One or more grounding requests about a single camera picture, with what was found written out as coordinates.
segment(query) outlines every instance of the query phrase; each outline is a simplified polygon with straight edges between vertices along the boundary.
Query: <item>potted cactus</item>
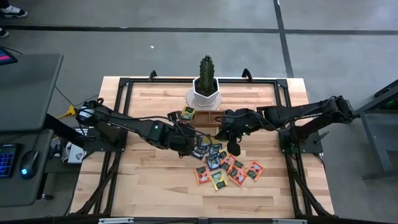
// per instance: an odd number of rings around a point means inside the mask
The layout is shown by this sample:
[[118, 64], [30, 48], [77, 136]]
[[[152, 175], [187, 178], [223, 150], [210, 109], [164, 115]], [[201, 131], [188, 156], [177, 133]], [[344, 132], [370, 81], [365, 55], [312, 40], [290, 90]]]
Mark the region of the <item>potted cactus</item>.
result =
[[209, 55], [200, 62], [200, 76], [193, 80], [193, 97], [200, 106], [212, 105], [220, 94], [214, 64]]

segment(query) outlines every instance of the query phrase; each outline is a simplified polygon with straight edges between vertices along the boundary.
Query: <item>shoe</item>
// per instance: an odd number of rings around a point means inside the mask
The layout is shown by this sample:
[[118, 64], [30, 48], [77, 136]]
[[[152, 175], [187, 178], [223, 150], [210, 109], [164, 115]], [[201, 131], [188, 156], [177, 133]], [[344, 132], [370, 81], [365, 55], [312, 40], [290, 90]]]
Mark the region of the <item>shoe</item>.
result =
[[0, 9], [0, 14], [6, 18], [11, 18], [11, 17], [17, 17], [17, 18], [22, 18], [27, 16], [27, 12], [14, 7], [14, 6], [9, 6], [8, 8], [5, 9]]
[[6, 30], [0, 28], [0, 38], [7, 37], [9, 34]]

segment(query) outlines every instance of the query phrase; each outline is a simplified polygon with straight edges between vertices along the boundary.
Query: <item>gray floor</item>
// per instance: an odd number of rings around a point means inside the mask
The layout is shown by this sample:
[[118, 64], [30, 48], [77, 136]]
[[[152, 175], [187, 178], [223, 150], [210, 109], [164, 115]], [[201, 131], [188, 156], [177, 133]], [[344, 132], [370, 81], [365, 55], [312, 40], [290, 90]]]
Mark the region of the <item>gray floor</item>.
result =
[[[286, 29], [398, 29], [394, 0], [280, 0]], [[13, 1], [30, 12], [7, 24], [277, 28], [271, 0], [39, 0]], [[398, 36], [288, 35], [294, 77], [304, 78], [311, 102], [343, 95], [354, 108], [398, 78]], [[11, 30], [0, 45], [25, 54], [60, 52], [64, 64], [58, 87], [80, 102], [95, 95], [105, 75], [197, 75], [200, 59], [213, 57], [216, 75], [238, 77], [249, 68], [255, 77], [286, 77], [278, 34], [54, 32]], [[68, 103], [53, 96], [50, 113]], [[65, 121], [75, 125], [74, 120]], [[398, 222], [398, 180], [362, 181], [380, 169], [359, 120], [334, 124], [322, 141], [335, 213], [341, 217]], [[76, 176], [53, 177], [53, 202], [0, 208], [0, 219], [63, 215]]]

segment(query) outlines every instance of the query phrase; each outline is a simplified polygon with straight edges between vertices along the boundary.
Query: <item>white pot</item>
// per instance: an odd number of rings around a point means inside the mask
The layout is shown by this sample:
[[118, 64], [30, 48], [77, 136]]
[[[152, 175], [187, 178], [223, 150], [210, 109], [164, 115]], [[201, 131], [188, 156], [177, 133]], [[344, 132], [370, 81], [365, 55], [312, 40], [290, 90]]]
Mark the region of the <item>white pot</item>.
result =
[[210, 106], [210, 105], [212, 105], [214, 103], [214, 101], [216, 100], [217, 96], [220, 94], [220, 86], [218, 85], [218, 79], [214, 78], [214, 81], [216, 82], [216, 86], [217, 86], [217, 91], [215, 91], [210, 96], [203, 96], [200, 93], [197, 93], [197, 91], [195, 89], [195, 83], [198, 82], [198, 81], [199, 81], [199, 77], [192, 81], [194, 99], [197, 101], [197, 103], [200, 106]]

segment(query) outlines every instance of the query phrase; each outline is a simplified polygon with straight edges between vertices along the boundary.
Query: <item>wooden table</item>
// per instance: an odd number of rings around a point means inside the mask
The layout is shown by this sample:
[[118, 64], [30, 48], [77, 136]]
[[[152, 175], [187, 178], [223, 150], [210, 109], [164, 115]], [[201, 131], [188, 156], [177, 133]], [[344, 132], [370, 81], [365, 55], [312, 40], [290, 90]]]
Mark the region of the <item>wooden table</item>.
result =
[[[113, 108], [120, 77], [104, 77], [99, 97]], [[292, 106], [308, 103], [304, 81], [289, 78]], [[166, 116], [181, 110], [192, 87], [188, 83], [136, 83], [133, 86], [129, 116]], [[268, 84], [220, 84], [220, 110], [276, 105], [274, 89]], [[125, 93], [121, 110], [124, 108]], [[238, 157], [245, 166], [256, 160], [265, 167], [255, 182], [247, 178], [243, 187], [229, 181], [216, 191], [211, 183], [198, 185], [194, 168], [204, 162], [194, 157], [179, 159], [177, 152], [156, 149], [139, 136], [129, 133], [122, 154], [114, 195], [112, 216], [130, 217], [213, 217], [213, 218], [286, 218], [293, 217], [286, 162], [279, 149], [276, 131], [258, 131], [245, 136]], [[100, 179], [104, 153], [96, 152], [84, 160], [71, 212], [89, 199]], [[333, 213], [328, 183], [321, 162], [304, 154], [307, 184], [319, 202]], [[105, 189], [103, 207], [108, 189]], [[304, 211], [298, 187], [300, 208]]]

